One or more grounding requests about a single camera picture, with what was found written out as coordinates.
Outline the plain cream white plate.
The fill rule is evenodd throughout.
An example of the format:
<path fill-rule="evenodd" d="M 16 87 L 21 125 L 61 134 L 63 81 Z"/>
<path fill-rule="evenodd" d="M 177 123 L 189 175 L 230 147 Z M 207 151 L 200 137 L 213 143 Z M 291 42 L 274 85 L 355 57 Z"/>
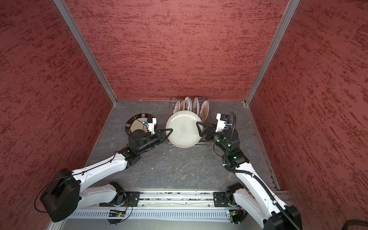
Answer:
<path fill-rule="evenodd" d="M 173 132 L 168 137 L 171 144 L 179 148 L 189 148 L 199 143 L 196 122 L 202 122 L 199 116 L 190 111 L 179 111 L 173 114 L 166 123 L 166 128 Z"/>

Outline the dark checkered rim plate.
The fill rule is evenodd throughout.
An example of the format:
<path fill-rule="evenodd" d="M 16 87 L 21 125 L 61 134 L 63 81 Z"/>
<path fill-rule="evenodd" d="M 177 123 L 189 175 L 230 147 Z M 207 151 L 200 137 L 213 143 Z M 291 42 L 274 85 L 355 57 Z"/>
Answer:
<path fill-rule="evenodd" d="M 148 121 L 151 118 L 153 118 L 153 116 L 146 113 L 134 115 L 127 121 L 125 125 L 126 134 L 131 136 L 134 131 L 143 130 L 146 136 L 150 135 L 151 132 L 148 128 Z"/>

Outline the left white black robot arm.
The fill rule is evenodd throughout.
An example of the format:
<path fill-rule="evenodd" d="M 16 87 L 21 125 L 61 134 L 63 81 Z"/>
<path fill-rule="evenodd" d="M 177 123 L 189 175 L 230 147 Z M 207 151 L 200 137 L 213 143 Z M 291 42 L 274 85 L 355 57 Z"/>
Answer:
<path fill-rule="evenodd" d="M 116 182 L 101 187 L 93 184 L 133 166 L 141 155 L 165 142 L 173 129 L 160 129 L 154 134 L 129 138 L 128 144 L 113 156 L 93 165 L 70 171 L 60 170 L 44 188 L 39 199 L 53 222 L 70 216 L 75 210 L 99 203 L 118 206 L 124 202 L 125 191 Z"/>

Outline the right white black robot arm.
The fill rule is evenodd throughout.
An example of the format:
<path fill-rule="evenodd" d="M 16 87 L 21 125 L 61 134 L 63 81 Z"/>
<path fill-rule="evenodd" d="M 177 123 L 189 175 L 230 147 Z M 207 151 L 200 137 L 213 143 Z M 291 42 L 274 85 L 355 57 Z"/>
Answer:
<path fill-rule="evenodd" d="M 237 130 L 217 132 L 213 125 L 196 123 L 198 133 L 224 151 L 223 166 L 234 173 L 242 185 L 230 189 L 231 204 L 242 207 L 264 230 L 301 230 L 301 214 L 295 206 L 288 206 L 259 177 L 240 149 Z"/>

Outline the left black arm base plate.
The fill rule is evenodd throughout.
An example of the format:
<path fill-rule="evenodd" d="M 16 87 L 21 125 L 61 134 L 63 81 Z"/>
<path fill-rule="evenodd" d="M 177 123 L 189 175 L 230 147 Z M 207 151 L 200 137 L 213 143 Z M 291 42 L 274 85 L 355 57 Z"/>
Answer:
<path fill-rule="evenodd" d="M 141 192 L 125 192 L 124 195 L 118 193 L 117 196 L 109 203 L 100 203 L 100 207 L 137 207 Z"/>

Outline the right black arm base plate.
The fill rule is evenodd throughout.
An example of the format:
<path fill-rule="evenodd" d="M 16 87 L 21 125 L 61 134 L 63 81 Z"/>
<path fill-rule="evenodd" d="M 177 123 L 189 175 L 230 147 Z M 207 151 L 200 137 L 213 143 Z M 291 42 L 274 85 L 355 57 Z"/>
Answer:
<path fill-rule="evenodd" d="M 214 192 L 213 200 L 214 206 L 218 208 L 243 208 L 244 206 L 239 205 L 235 201 L 235 192 L 226 191 L 226 192 Z"/>

